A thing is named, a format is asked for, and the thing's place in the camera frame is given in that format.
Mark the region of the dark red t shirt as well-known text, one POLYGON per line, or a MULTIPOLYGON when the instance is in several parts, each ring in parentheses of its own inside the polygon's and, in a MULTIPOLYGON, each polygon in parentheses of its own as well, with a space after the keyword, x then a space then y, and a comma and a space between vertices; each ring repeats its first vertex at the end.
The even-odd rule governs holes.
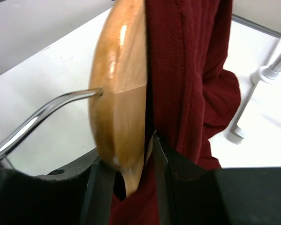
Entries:
POLYGON ((233 2, 147 0, 149 84, 146 139, 160 137, 177 154, 220 168, 209 139, 240 105, 236 76, 224 69, 233 2))

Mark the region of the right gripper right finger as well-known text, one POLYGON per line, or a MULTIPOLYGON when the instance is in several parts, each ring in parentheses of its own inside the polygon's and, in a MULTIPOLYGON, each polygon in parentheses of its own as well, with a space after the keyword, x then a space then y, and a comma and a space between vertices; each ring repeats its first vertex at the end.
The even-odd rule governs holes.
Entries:
POLYGON ((162 225, 214 225, 215 178, 153 135, 156 192, 162 225))

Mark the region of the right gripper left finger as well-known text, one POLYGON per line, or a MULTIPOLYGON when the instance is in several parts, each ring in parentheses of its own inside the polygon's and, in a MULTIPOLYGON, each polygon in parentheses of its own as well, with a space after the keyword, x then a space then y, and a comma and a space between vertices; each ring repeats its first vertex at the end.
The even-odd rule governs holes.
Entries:
POLYGON ((108 224, 115 176, 99 156, 81 156, 48 173, 57 192, 47 224, 108 224))

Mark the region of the wooden clothes hanger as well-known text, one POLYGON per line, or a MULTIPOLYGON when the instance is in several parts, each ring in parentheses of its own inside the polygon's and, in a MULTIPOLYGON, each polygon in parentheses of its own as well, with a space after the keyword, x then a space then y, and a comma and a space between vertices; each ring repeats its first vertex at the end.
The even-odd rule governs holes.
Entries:
POLYGON ((0 161, 56 110, 86 98, 99 156, 121 173, 126 195, 131 195, 139 186, 147 160, 147 83, 145 2, 118 0, 96 45, 89 88, 61 95, 33 113, 0 143, 0 161))

